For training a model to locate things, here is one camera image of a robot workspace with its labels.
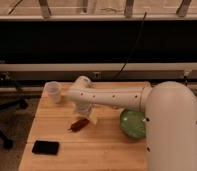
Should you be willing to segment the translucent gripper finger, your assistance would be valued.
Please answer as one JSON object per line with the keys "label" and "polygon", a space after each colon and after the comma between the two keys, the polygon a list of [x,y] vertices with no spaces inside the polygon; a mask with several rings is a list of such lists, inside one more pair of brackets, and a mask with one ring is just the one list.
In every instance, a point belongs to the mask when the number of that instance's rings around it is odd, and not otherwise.
{"label": "translucent gripper finger", "polygon": [[98,123],[97,114],[96,114],[96,113],[90,113],[90,114],[88,115],[88,120],[89,120],[92,124],[96,125],[96,124]]}

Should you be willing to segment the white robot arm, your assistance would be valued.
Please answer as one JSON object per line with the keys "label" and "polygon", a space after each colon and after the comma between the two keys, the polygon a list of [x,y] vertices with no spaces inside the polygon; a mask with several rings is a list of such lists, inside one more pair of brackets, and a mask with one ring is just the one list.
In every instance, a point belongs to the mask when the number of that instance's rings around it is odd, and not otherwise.
{"label": "white robot arm", "polygon": [[88,116],[94,104],[145,114],[148,171],[197,171],[197,98],[185,85],[97,89],[80,76],[67,92],[76,111]]}

